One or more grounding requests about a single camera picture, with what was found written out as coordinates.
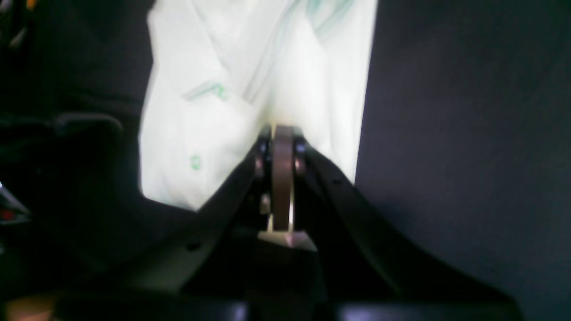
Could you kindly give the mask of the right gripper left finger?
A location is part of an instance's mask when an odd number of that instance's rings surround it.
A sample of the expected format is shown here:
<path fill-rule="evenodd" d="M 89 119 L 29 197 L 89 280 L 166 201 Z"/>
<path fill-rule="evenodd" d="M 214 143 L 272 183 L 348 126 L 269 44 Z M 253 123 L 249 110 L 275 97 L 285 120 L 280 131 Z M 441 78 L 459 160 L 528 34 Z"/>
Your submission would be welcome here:
<path fill-rule="evenodd" d="M 190 225 L 58 303 L 60 321 L 261 321 L 245 277 L 259 233 L 291 231 L 294 127 L 269 125 Z"/>

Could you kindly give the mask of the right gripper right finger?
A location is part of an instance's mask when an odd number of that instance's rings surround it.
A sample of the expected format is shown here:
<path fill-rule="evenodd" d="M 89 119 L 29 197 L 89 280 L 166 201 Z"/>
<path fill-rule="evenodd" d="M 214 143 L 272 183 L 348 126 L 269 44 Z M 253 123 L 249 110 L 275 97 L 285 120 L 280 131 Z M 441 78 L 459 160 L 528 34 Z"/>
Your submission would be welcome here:
<path fill-rule="evenodd" d="M 514 300 L 393 228 L 340 169 L 292 134 L 294 226 L 317 247 L 331 321 L 520 321 Z"/>

